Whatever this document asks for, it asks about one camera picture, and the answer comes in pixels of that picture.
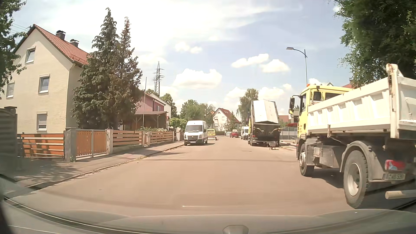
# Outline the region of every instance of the orange wooden fence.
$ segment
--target orange wooden fence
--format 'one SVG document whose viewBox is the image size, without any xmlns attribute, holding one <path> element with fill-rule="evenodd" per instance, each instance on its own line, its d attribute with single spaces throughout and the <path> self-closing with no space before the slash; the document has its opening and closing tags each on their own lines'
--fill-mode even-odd
<svg viewBox="0 0 416 234">
<path fill-rule="evenodd" d="M 77 156 L 107 152 L 106 131 L 77 129 Z"/>
<path fill-rule="evenodd" d="M 142 144 L 142 131 L 113 131 L 113 146 Z"/>
<path fill-rule="evenodd" d="M 173 132 L 152 132 L 150 144 L 165 141 L 173 141 Z"/>
<path fill-rule="evenodd" d="M 18 134 L 23 142 L 25 157 L 64 157 L 64 134 Z"/>
</svg>

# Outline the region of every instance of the white van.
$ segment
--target white van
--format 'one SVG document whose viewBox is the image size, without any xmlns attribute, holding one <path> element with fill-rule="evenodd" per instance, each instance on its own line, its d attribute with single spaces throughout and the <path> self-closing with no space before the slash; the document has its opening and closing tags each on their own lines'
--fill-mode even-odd
<svg viewBox="0 0 416 234">
<path fill-rule="evenodd" d="M 243 140 L 248 139 L 248 126 L 241 127 L 240 138 Z"/>
<path fill-rule="evenodd" d="M 207 123 L 202 120 L 191 120 L 186 123 L 185 128 L 185 142 L 184 145 L 188 144 L 207 144 L 208 133 Z"/>
</svg>

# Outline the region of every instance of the white truck bed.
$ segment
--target white truck bed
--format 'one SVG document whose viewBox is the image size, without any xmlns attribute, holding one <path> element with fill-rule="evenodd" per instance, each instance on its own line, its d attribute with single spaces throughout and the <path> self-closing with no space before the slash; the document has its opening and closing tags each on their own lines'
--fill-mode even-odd
<svg viewBox="0 0 416 234">
<path fill-rule="evenodd" d="M 309 106 L 307 135 L 390 132 L 408 139 L 401 130 L 416 131 L 416 80 L 395 64 L 386 70 L 384 79 Z"/>
<path fill-rule="evenodd" d="M 276 103 L 267 100 L 253 101 L 254 123 L 273 122 L 279 124 Z"/>
</svg>

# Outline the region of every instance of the yellow car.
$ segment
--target yellow car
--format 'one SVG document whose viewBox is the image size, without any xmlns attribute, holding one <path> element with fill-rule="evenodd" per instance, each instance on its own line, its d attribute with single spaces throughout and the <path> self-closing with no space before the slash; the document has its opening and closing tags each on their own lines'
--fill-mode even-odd
<svg viewBox="0 0 416 234">
<path fill-rule="evenodd" d="M 210 128 L 207 129 L 208 137 L 215 137 L 215 140 L 217 140 L 217 134 L 215 133 L 215 129 Z"/>
</svg>

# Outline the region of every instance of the license plate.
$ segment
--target license plate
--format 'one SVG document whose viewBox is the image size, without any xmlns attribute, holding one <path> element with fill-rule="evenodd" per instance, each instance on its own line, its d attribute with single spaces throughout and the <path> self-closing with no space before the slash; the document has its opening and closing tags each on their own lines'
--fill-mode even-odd
<svg viewBox="0 0 416 234">
<path fill-rule="evenodd" d="M 387 174 L 387 180 L 404 180 L 406 174 Z"/>
</svg>

